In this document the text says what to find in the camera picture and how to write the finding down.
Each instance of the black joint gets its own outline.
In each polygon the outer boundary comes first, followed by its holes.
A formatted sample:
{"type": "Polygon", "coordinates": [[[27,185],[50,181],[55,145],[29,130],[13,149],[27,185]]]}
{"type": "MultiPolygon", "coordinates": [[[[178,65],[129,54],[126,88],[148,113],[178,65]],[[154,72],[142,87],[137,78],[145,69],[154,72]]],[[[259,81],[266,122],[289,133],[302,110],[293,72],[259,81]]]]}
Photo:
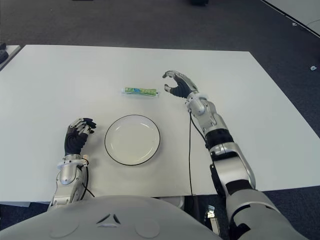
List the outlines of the black joint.
{"type": "Polygon", "coordinates": [[[216,167],[215,167],[214,164],[211,164],[211,165],[210,165],[210,171],[211,171],[211,178],[212,178],[213,185],[214,185],[214,188],[215,188],[215,190],[216,190],[216,193],[217,193],[220,197],[226,198],[225,190],[224,190],[224,188],[222,187],[222,184],[221,184],[219,175],[218,175],[218,173],[217,173],[217,170],[216,170],[216,167]]]}
{"type": "Polygon", "coordinates": [[[205,139],[207,145],[206,148],[209,150],[219,144],[234,142],[229,130],[224,128],[219,128],[208,132],[205,135],[205,139]]]}
{"type": "Polygon", "coordinates": [[[228,182],[226,185],[229,195],[243,189],[253,189],[248,180],[240,179],[236,181],[228,182]]]}
{"type": "Polygon", "coordinates": [[[215,152],[211,152],[211,159],[212,161],[219,161],[219,160],[223,160],[223,159],[229,159],[229,158],[233,158],[238,156],[238,154],[234,151],[231,152],[227,152],[227,153],[223,153],[220,155],[216,155],[215,152]]]}
{"type": "Polygon", "coordinates": [[[229,224],[229,237],[231,240],[238,240],[243,234],[245,234],[246,232],[250,231],[251,228],[246,225],[245,223],[241,223],[237,226],[237,224],[235,223],[235,215],[239,212],[241,212],[244,209],[248,209],[250,208],[250,205],[244,205],[239,207],[231,216],[231,221],[229,224]]]}

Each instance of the black cable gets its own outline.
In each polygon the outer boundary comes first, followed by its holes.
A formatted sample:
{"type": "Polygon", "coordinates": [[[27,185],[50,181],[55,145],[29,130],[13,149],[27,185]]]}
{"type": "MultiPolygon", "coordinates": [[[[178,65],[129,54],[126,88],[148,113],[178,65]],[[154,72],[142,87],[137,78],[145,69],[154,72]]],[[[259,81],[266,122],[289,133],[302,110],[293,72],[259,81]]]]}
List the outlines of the black cable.
{"type": "Polygon", "coordinates": [[[86,190],[91,194],[91,196],[92,197],[96,197],[88,188],[86,188],[86,190]]]}
{"type": "Polygon", "coordinates": [[[84,191],[83,191],[83,194],[80,198],[80,200],[84,199],[84,196],[86,194],[86,191],[88,189],[88,183],[89,183],[89,170],[88,170],[88,167],[86,166],[85,167],[85,171],[86,171],[86,180],[85,180],[85,186],[84,186],[84,191]]]}
{"type": "Polygon", "coordinates": [[[194,208],[195,200],[194,200],[194,193],[192,191],[192,183],[191,183],[191,168],[190,168],[190,153],[191,153],[191,112],[190,112],[190,122],[189,122],[189,181],[190,181],[190,190],[191,190],[191,196],[192,196],[192,207],[191,210],[194,208]]]}
{"type": "Polygon", "coordinates": [[[190,119],[191,119],[191,122],[192,122],[193,126],[195,127],[195,129],[196,129],[196,130],[198,131],[198,133],[201,135],[203,141],[206,142],[206,139],[205,139],[204,135],[200,132],[200,130],[199,130],[199,129],[197,128],[197,126],[195,125],[194,120],[192,119],[192,116],[191,116],[191,112],[190,112],[190,119]]]}

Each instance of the gray carpet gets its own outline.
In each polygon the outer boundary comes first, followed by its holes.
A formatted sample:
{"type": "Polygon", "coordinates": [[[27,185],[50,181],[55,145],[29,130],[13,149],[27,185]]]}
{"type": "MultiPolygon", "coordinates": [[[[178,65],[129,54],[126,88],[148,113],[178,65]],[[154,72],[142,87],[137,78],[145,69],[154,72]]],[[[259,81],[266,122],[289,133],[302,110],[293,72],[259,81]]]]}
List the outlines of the gray carpet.
{"type": "MultiPolygon", "coordinates": [[[[188,0],[1,0],[0,22],[0,41],[9,45],[250,51],[320,136],[320,39],[259,0],[210,0],[206,7],[188,0]]],[[[300,233],[320,239],[320,187],[267,195],[300,233]]],[[[211,196],[206,203],[220,207],[228,239],[222,202],[211,196]]],[[[44,209],[1,206],[0,228],[44,209]]]]}

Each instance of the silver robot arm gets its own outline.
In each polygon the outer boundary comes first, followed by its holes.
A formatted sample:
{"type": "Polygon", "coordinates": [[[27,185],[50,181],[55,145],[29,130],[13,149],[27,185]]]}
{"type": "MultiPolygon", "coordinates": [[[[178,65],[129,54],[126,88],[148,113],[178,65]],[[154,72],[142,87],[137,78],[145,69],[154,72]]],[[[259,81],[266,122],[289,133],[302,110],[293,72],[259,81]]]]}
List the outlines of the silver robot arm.
{"type": "Polygon", "coordinates": [[[185,75],[171,70],[163,75],[165,77],[177,82],[177,87],[165,84],[165,91],[185,98],[187,110],[201,127],[212,159],[210,171],[214,187],[226,200],[230,238],[305,240],[270,199],[256,190],[254,173],[215,105],[199,93],[185,75]]]}
{"type": "Polygon", "coordinates": [[[56,191],[49,204],[48,210],[82,200],[88,186],[88,156],[80,155],[88,135],[94,131],[96,124],[90,118],[78,118],[67,129],[64,141],[65,156],[58,164],[55,183],[56,191]]]}

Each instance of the robotic hand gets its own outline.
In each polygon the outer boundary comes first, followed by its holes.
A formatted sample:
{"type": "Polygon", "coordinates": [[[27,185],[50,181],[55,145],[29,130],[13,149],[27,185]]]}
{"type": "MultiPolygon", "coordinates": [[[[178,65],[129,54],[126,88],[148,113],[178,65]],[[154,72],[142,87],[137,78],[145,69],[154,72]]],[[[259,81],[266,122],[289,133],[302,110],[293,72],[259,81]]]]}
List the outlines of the robotic hand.
{"type": "Polygon", "coordinates": [[[212,164],[211,177],[216,192],[226,200],[231,239],[305,240],[262,192],[239,146],[234,142],[215,105],[198,92],[196,85],[177,71],[167,71],[177,87],[164,85],[164,90],[186,99],[190,117],[194,117],[205,139],[212,164]]]}
{"type": "Polygon", "coordinates": [[[64,158],[57,166],[60,172],[56,177],[56,191],[49,209],[82,200],[85,196],[89,162],[88,156],[82,157],[80,153],[95,128],[96,124],[91,118],[79,118],[69,125],[64,140],[64,158]]]}

